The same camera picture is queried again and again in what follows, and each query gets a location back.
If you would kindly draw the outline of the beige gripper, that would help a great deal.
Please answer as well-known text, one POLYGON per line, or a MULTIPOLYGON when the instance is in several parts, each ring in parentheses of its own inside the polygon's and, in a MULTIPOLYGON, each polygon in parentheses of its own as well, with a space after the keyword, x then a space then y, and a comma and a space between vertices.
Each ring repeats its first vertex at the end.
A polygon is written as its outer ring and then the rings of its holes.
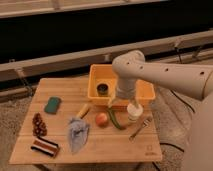
MULTIPOLYGON (((118 78, 115 94, 120 99, 134 99, 136 96, 136 79, 118 78)), ((111 108, 116 101, 116 96, 112 95, 108 101, 108 108, 111 108)))

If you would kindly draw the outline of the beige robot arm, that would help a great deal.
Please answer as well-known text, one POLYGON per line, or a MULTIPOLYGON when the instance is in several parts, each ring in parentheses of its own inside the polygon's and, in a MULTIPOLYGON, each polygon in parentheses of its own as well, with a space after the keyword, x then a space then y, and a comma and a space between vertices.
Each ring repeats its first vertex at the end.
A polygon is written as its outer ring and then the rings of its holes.
POLYGON ((213 65, 146 62, 144 54, 134 50, 115 57, 112 69, 117 84, 109 106, 125 99, 138 107, 137 80, 169 89, 186 106, 177 93, 201 101, 191 121, 181 171, 213 171, 213 65))

